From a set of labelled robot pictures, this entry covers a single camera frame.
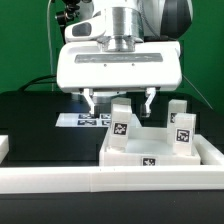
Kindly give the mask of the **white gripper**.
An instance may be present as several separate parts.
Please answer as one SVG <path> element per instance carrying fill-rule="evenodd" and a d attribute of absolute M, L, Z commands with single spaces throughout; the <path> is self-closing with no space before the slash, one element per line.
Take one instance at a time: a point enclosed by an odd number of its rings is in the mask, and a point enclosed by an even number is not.
<path fill-rule="evenodd" d="M 179 57 L 180 44 L 177 41 L 138 43 L 134 52 L 103 52 L 95 41 L 71 42 L 60 51 L 57 84 L 64 92 L 84 89 L 83 96 L 92 116 L 96 115 L 92 90 L 146 89 L 146 101 L 140 107 L 140 114 L 149 118 L 156 88 L 172 91 L 182 81 Z"/>

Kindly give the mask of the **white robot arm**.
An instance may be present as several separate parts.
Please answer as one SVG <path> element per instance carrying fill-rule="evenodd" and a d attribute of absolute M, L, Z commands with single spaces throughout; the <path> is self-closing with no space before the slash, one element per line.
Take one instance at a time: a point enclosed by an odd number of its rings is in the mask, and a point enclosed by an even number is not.
<path fill-rule="evenodd" d="M 158 90 L 182 81 L 177 39 L 192 23 L 191 0 L 83 0 L 84 18 L 65 28 L 57 84 L 82 94 L 96 115 L 95 97 L 144 91 L 151 102 Z"/>

